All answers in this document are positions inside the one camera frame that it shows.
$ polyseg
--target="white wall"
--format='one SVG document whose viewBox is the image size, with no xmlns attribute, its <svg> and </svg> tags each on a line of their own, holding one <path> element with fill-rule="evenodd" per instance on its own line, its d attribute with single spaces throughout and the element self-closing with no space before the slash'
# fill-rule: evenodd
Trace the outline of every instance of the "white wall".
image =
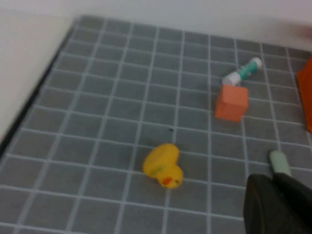
<svg viewBox="0 0 312 234">
<path fill-rule="evenodd" d="M 1 0 L 0 7 L 81 13 L 312 49 L 310 0 Z"/>
<path fill-rule="evenodd" d="M 70 25 L 59 17 L 0 10 L 0 141 Z"/>
</svg>

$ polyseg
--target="yellow rubber duck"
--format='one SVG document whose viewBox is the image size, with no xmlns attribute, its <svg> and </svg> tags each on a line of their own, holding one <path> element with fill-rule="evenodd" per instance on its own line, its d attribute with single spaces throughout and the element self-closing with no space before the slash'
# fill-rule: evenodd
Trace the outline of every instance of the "yellow rubber duck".
<svg viewBox="0 0 312 234">
<path fill-rule="evenodd" d="M 173 144 L 162 144 L 152 150 L 143 162 L 143 172 L 169 189 L 177 188 L 183 180 L 183 171 L 176 164 L 179 149 Z"/>
</svg>

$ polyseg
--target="grid pattern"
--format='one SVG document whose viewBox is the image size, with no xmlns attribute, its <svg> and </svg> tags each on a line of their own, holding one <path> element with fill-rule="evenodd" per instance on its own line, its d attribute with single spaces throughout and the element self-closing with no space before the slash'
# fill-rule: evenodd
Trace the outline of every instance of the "grid pattern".
<svg viewBox="0 0 312 234">
<path fill-rule="evenodd" d="M 213 117 L 221 78 L 264 61 L 242 86 L 240 123 Z M 286 153 L 312 188 L 311 136 L 296 85 L 309 52 L 82 17 L 0 164 L 0 232 L 244 233 L 246 178 Z M 141 171 L 164 142 L 185 180 L 165 190 Z"/>
</svg>

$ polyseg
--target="gray grid mat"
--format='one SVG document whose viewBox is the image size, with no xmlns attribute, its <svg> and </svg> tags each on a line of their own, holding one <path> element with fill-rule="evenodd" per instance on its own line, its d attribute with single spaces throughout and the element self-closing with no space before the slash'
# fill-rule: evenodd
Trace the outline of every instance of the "gray grid mat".
<svg viewBox="0 0 312 234">
<path fill-rule="evenodd" d="M 242 85 L 240 124 L 214 119 L 220 79 L 264 60 Z M 244 233 L 250 173 L 283 150 L 312 187 L 311 136 L 295 82 L 309 52 L 83 17 L 0 164 L 0 233 Z M 141 172 L 155 146 L 181 150 L 185 181 Z"/>
</svg>

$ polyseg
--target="foam block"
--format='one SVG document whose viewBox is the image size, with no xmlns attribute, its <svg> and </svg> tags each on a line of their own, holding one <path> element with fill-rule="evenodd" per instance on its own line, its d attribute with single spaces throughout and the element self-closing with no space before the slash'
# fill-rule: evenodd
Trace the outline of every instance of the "foam block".
<svg viewBox="0 0 312 234">
<path fill-rule="evenodd" d="M 240 121 L 248 109 L 248 89 L 228 84 L 222 89 L 216 101 L 214 116 L 216 118 Z"/>
</svg>

